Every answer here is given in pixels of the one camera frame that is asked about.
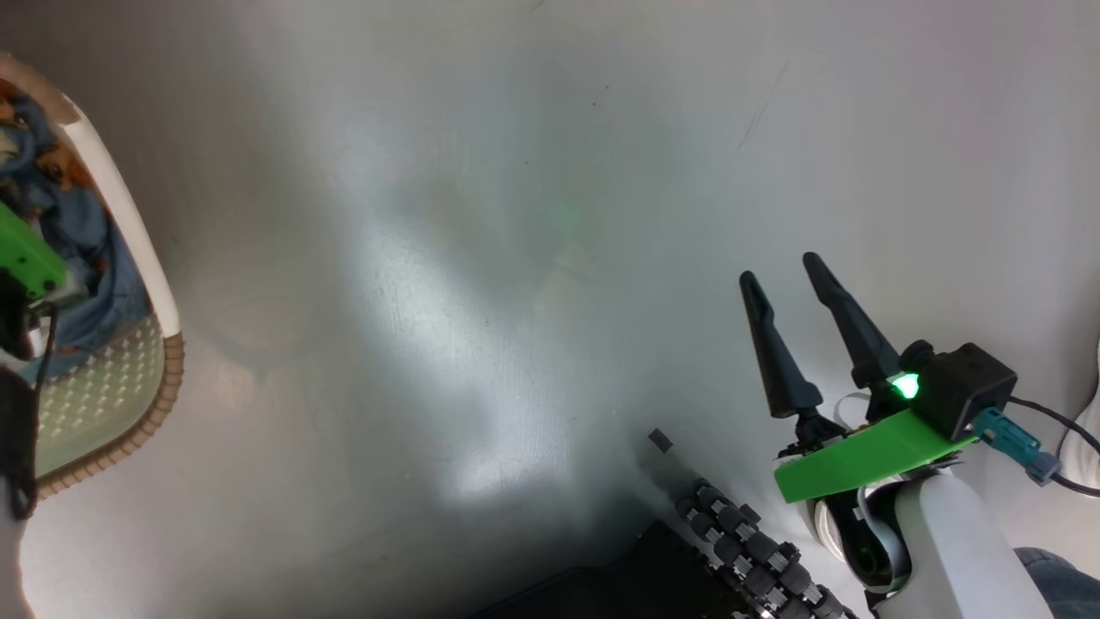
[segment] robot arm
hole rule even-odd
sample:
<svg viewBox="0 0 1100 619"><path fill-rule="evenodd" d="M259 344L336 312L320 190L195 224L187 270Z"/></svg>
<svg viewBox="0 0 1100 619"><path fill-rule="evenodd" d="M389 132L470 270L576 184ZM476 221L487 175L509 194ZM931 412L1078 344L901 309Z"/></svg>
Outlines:
<svg viewBox="0 0 1100 619"><path fill-rule="evenodd" d="M847 431L823 418L776 330L756 276L741 292L773 418L798 416L798 442L780 452L776 472L788 502L820 499L829 508L845 556L881 619L1049 618L1034 582L965 483L945 475L964 446L990 444L1045 485L1060 463L1001 414L1016 375L974 344L934 354L917 342L898 355L824 261L804 264L818 299L836 321L853 380L871 393L867 425ZM895 386L904 378L915 394ZM870 484L903 482L866 493Z"/></svg>
<svg viewBox="0 0 1100 619"><path fill-rule="evenodd" d="M23 598L19 543L37 491L34 444L38 431L34 391L18 375L0 368L0 616L31 617Z"/></svg>

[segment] black cable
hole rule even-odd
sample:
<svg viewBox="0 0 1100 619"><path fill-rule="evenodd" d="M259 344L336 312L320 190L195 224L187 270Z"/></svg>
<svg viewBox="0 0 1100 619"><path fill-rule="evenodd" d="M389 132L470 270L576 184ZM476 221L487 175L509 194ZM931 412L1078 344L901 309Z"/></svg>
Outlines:
<svg viewBox="0 0 1100 619"><path fill-rule="evenodd" d="M1062 486L1063 488L1066 488L1067 490L1072 490L1074 493L1079 493L1079 494L1085 495L1087 497L1098 497L1098 498L1100 498L1100 489L1098 489L1098 488L1089 488L1088 486L1082 486L1082 485L1080 485L1080 484L1078 484L1076 482L1070 482L1070 480L1066 479L1065 477L1063 477L1060 473L1056 473L1056 474L1052 475L1050 479L1055 484L1057 484L1058 486Z"/></svg>
<svg viewBox="0 0 1100 619"><path fill-rule="evenodd" d="M1054 421L1076 432L1078 435L1080 435L1081 439L1085 440L1086 443L1089 444L1090 447L1097 451L1097 454L1100 454L1100 441L1097 441L1096 436L1092 436L1092 434L1089 433L1089 431L1081 428L1080 424L1078 424L1076 421L1068 419L1064 416L1060 416L1052 411L1050 409L1047 409L1043 405L1032 402L1031 400L1022 400L1020 398L1014 398L1010 396L1009 402L1012 402L1013 405L1019 405L1021 407L1031 409L1033 411L1037 411L1053 419ZM1062 486L1063 488L1066 488L1068 490L1072 490L1075 493L1079 493L1088 497L1100 497L1100 488L1090 488L1088 486L1082 486L1076 482L1070 482L1065 477L1063 477L1062 474L1058 473L1054 474L1053 476L1050 476L1050 480L1053 480L1058 486Z"/></svg>
<svg viewBox="0 0 1100 619"><path fill-rule="evenodd" d="M46 373L50 371L50 361L54 357L54 340L57 338L57 306L50 303L50 335L46 338L46 350L42 353L42 361L38 362L38 375L34 379L34 407L38 407L38 397L42 395L42 385L46 383Z"/></svg>

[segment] blue connector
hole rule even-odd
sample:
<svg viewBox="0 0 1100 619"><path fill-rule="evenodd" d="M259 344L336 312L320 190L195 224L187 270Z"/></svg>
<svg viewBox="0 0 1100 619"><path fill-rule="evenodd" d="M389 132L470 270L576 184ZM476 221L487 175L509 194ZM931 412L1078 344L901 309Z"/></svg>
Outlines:
<svg viewBox="0 0 1100 619"><path fill-rule="evenodd" d="M974 420L974 434L982 443L1020 463L1027 477L1040 486L1049 484L1050 477L1062 471L1062 461L1043 452L1037 439L992 407Z"/></svg>

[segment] dark mark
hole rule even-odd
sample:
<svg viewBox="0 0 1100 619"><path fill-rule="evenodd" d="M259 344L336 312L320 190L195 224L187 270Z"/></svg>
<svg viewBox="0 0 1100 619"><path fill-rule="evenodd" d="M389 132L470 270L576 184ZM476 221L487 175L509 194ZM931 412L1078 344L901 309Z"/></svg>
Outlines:
<svg viewBox="0 0 1100 619"><path fill-rule="evenodd" d="M787 62L783 63L783 68L781 68L779 70L779 75L776 76L776 82L771 85L771 92L768 92L768 98L765 100L763 104L760 106L760 109L757 110L756 114L752 115L752 120L749 121L749 125L745 130L745 134L741 135L741 141L737 143L738 151L741 150L745 142L750 135L752 135L752 132L756 131L757 125L760 124L760 119L763 118L763 111L768 109L768 106L771 103L771 98L776 96L776 89L779 88L779 82L783 79L783 75L787 74L787 67L789 66L791 66L791 58L787 58Z"/></svg>
<svg viewBox="0 0 1100 619"><path fill-rule="evenodd" d="M659 428L654 428L653 432L649 433L649 440L652 441L653 445L657 445L662 454L668 454L669 450L672 449L672 441L669 441L669 438Z"/></svg>

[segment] denim jeans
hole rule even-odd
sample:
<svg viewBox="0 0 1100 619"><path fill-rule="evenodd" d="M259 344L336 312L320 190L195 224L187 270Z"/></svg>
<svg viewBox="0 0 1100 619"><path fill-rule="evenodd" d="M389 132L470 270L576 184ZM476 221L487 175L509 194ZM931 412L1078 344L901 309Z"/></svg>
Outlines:
<svg viewBox="0 0 1100 619"><path fill-rule="evenodd" d="M1016 549L1054 619L1100 619L1100 581L1078 572L1060 556L1040 549Z"/></svg>

